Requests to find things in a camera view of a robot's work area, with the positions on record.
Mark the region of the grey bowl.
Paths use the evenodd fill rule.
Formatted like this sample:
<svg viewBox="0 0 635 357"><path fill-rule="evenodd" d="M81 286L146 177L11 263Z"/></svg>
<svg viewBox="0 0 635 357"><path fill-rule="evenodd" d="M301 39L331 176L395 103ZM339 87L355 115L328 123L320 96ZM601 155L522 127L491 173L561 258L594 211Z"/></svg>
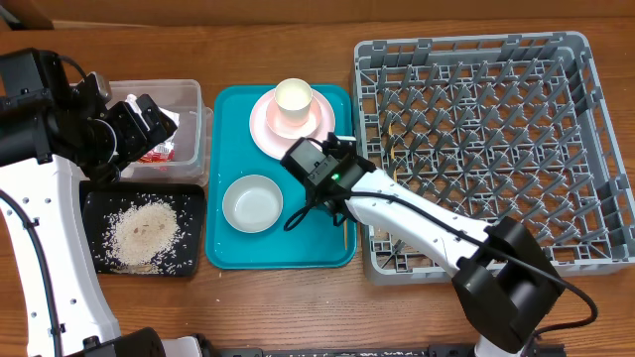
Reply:
<svg viewBox="0 0 635 357"><path fill-rule="evenodd" d="M260 233L272 227L284 207L282 191L270 178L250 175L237 179L225 192L222 212L237 231Z"/></svg>

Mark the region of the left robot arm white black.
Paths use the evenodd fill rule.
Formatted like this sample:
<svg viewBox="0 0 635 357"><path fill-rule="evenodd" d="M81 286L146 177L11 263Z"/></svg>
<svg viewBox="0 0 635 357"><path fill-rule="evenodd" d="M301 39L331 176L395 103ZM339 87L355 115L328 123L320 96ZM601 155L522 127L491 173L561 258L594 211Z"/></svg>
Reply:
<svg viewBox="0 0 635 357"><path fill-rule="evenodd" d="M69 58L27 48L1 59L1 213L25 298L32 356L210 356L200 334L123 334L99 285L81 218L80 183L121 172L176 132L148 95L113 102L95 72L77 84Z"/></svg>

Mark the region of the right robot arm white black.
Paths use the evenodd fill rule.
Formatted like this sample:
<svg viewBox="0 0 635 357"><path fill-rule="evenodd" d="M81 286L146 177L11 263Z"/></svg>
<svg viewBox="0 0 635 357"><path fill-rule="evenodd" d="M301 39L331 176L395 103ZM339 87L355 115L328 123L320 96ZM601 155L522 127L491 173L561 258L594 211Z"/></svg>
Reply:
<svg viewBox="0 0 635 357"><path fill-rule="evenodd" d="M476 356L525 356L537 326L564 288L529 229L505 216L494 224L447 210L404 188L358 155L351 140L301 138L281 160L304 187L307 204L285 223L294 229L322 206L334 225L351 219L415 248L450 277L480 338Z"/></svg>

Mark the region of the pile of rice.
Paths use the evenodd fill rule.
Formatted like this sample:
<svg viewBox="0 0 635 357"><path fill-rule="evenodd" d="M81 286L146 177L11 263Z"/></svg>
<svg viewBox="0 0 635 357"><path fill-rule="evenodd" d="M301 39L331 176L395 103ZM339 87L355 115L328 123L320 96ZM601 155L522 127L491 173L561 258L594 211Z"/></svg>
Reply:
<svg viewBox="0 0 635 357"><path fill-rule="evenodd" d="M178 214L164 200L133 203L107 219L102 247L115 273L175 275L190 263L177 262L177 248L186 233L178 224Z"/></svg>

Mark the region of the red snack wrapper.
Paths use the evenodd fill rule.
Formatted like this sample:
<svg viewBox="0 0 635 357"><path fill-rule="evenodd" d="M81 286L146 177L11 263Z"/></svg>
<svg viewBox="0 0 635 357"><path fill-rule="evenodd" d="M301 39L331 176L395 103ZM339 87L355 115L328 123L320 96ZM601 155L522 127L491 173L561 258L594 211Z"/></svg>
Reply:
<svg viewBox="0 0 635 357"><path fill-rule="evenodd" d="M157 145L150 152L142 156L138 163L140 164L158 164L170 162L175 155L175 144L173 141L166 141Z"/></svg>

